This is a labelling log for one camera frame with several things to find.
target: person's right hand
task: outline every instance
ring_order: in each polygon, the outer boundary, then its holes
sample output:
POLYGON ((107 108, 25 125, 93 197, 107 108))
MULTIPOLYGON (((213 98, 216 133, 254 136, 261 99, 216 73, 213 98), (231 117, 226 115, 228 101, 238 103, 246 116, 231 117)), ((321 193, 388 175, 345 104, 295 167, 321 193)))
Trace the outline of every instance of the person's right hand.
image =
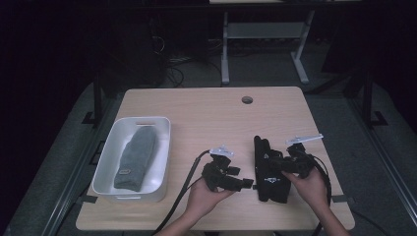
POLYGON ((282 174, 291 181, 298 194, 311 208, 328 206, 325 182, 318 169, 313 168, 305 179, 291 173, 282 174))

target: white plastic piece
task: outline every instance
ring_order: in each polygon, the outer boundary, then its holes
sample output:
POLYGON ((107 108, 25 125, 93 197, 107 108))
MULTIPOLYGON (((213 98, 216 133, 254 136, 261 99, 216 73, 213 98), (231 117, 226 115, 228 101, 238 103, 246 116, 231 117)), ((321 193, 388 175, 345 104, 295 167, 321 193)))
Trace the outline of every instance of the white plastic piece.
POLYGON ((234 155, 233 151, 228 150, 225 145, 222 145, 221 147, 212 148, 209 150, 209 153, 216 155, 224 155, 226 157, 233 157, 234 155))
POLYGON ((303 137, 296 136, 294 139, 286 141, 285 143, 288 144, 288 145, 294 145, 294 144, 304 143, 304 142, 307 142, 307 141, 319 140, 319 139, 322 139, 322 138, 323 138, 322 134, 318 134, 316 136, 303 136, 303 137))

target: round hole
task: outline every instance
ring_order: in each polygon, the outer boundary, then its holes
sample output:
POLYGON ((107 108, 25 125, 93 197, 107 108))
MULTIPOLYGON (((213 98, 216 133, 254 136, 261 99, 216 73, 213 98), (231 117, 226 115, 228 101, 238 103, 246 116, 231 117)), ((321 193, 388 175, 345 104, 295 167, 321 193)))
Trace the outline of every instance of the round hole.
POLYGON ((252 102, 254 102, 254 99, 250 96, 244 96, 242 97, 242 102, 245 104, 251 104, 252 102))

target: person's left hand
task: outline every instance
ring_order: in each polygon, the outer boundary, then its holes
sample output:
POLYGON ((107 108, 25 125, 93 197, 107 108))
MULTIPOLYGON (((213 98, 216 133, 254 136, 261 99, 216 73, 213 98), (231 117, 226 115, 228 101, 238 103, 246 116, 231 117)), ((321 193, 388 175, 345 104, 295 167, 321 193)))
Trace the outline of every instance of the person's left hand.
POLYGON ((234 193, 229 190, 219 192, 217 189, 215 189, 215 192, 212 192, 207 186, 205 179, 202 178, 191 187, 184 215, 200 219, 210 213, 219 202, 234 193))

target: black device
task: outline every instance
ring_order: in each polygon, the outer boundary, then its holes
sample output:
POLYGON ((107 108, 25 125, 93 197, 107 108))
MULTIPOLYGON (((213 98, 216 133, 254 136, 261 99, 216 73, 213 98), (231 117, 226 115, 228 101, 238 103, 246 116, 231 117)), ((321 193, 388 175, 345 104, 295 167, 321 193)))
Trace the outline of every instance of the black device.
POLYGON ((230 175, 238 175, 240 168, 229 166, 230 159, 224 155, 212 154, 212 162, 207 163, 203 169, 202 176, 206 180, 208 188, 212 191, 216 187, 240 192, 242 189, 250 189, 254 180, 237 179, 230 175))
POLYGON ((306 178, 315 166, 314 157, 305 152, 301 143, 289 147, 287 151, 290 156, 285 157, 281 151, 271 149, 267 139, 255 136, 254 144, 259 200, 267 202, 271 199, 286 204, 291 182, 282 175, 281 171, 298 173, 300 178, 306 178))

